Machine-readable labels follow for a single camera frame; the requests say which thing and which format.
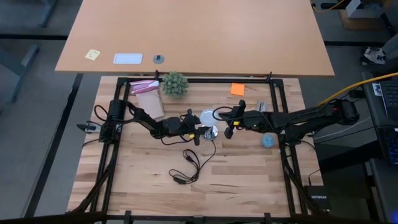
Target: wooden table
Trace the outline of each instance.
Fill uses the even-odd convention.
[[[85,58],[90,49],[101,53]],[[118,53],[143,54],[115,65]],[[163,55],[155,64],[155,55]],[[309,0],[84,0],[59,72],[333,76]]]
[[[117,79],[101,79],[96,105],[108,108]],[[304,109],[299,81],[286,78],[284,84],[289,111]],[[246,84],[244,97],[230,95],[230,88],[228,83],[191,83],[187,96],[181,100],[172,100],[161,92],[164,117],[185,114],[189,108],[199,115],[207,108],[235,106],[240,99],[246,101],[247,110],[253,110],[260,99],[267,102],[267,110],[272,111],[269,85]],[[130,96],[129,101],[136,103],[135,96]],[[91,120],[102,123],[95,115]],[[269,212],[272,217],[289,217],[279,146],[272,149],[262,147],[262,135],[251,131],[236,131],[232,139],[226,139],[223,135],[226,124],[219,122],[217,127],[216,155],[200,172],[197,182],[178,185],[169,176],[170,169],[187,174],[194,172],[192,165],[183,159],[182,151],[186,148],[194,150],[203,162],[213,153],[212,143],[201,139],[199,146],[192,142],[164,146],[139,124],[125,125],[108,213],[123,215],[125,210],[131,210],[134,215],[261,217],[264,212]],[[89,134],[86,141],[96,138],[97,134]],[[165,142],[177,140],[180,139],[170,138]],[[94,185],[102,145],[94,142],[83,148],[69,210],[75,208]],[[308,175],[319,169],[317,155],[307,144],[297,146],[297,155],[303,183],[306,184]],[[311,178],[312,184],[322,184],[319,172]],[[292,188],[296,211],[299,212],[298,195],[294,186]]]

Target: light wood desk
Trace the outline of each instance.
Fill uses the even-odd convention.
[[[85,58],[90,49],[101,54]],[[140,65],[115,65],[140,53]],[[155,64],[155,55],[163,55]],[[333,76],[309,0],[84,0],[59,72]]]
[[[113,99],[117,77],[103,77],[99,84],[96,105],[108,108]],[[284,79],[289,111],[304,109],[299,81]],[[228,83],[191,83],[187,96],[172,100],[161,92],[165,116],[193,113],[219,106],[235,106],[244,99],[247,110],[253,110],[258,99],[269,103],[272,111],[269,85],[246,84],[243,97],[229,94]],[[135,96],[129,101],[136,103]],[[95,115],[92,121],[99,121]],[[201,139],[199,146],[192,142],[164,146],[153,139],[148,130],[132,123],[123,127],[119,156],[109,204],[109,214],[123,215],[130,210],[134,215],[204,215],[227,217],[261,217],[269,212],[272,217],[289,217],[279,146],[272,149],[261,146],[262,135],[252,131],[236,131],[232,139],[226,139],[225,122],[217,124],[219,136],[215,140],[216,155],[200,172],[197,182],[178,185],[169,176],[170,169],[193,174],[194,169],[183,157],[184,149],[194,150],[203,162],[213,153],[213,145]],[[98,138],[88,134],[86,141]],[[165,138],[174,142],[179,138]],[[68,209],[75,208],[94,185],[100,161],[102,143],[94,142],[83,148]],[[310,173],[319,169],[315,150],[307,145],[297,146],[298,163],[303,184]],[[321,185],[319,172],[311,176],[314,185]],[[295,202],[298,195],[292,185]],[[98,210],[101,209],[99,198]]]

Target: green succulent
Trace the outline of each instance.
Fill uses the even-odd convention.
[[[177,72],[170,72],[163,78],[163,91],[172,98],[181,98],[188,88],[188,80]]]

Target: floor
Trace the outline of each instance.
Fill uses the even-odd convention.
[[[313,0],[321,3],[325,0]],[[67,35],[79,10],[81,0],[59,0],[48,27],[37,26],[42,5],[35,0],[3,0],[0,1],[0,33],[7,34],[51,34]],[[398,25],[398,10],[392,7],[388,12],[393,24]],[[344,29],[336,11],[316,14],[324,40],[330,41],[378,41],[389,39],[386,30],[380,32],[347,31]],[[63,49],[64,41],[60,40],[4,40],[0,39],[0,47],[10,54],[22,58],[31,44],[39,44],[32,68],[24,79],[18,100],[5,105],[4,99],[8,90],[15,84],[14,75],[0,65],[0,103],[4,107],[0,115],[0,219],[23,216],[27,200],[37,181],[44,159],[49,149],[60,119],[67,96],[71,90],[75,74],[57,74],[54,72],[58,57]],[[300,84],[306,107],[315,106],[341,88],[360,80],[360,74],[367,69],[360,66],[359,47],[327,47],[327,51],[335,70],[335,78],[301,78]],[[49,179],[45,186],[36,215],[61,214],[65,212],[68,197],[72,190],[78,158],[85,135],[76,128],[77,123],[84,123],[91,114],[93,101],[100,78],[98,75],[85,75],[72,109],[67,128],[63,135]],[[366,102],[357,103],[361,120],[369,117]],[[350,129],[346,133],[372,126],[370,121]],[[323,137],[345,129],[331,126],[320,131],[316,142],[326,141],[339,134]],[[317,145],[319,157],[328,157],[363,144],[364,139],[371,141],[376,138],[373,131],[364,131],[349,138],[328,141]],[[324,175],[325,185],[332,194],[331,205],[336,215],[351,218],[367,218],[363,200],[358,199],[362,186],[361,171],[358,167]]]

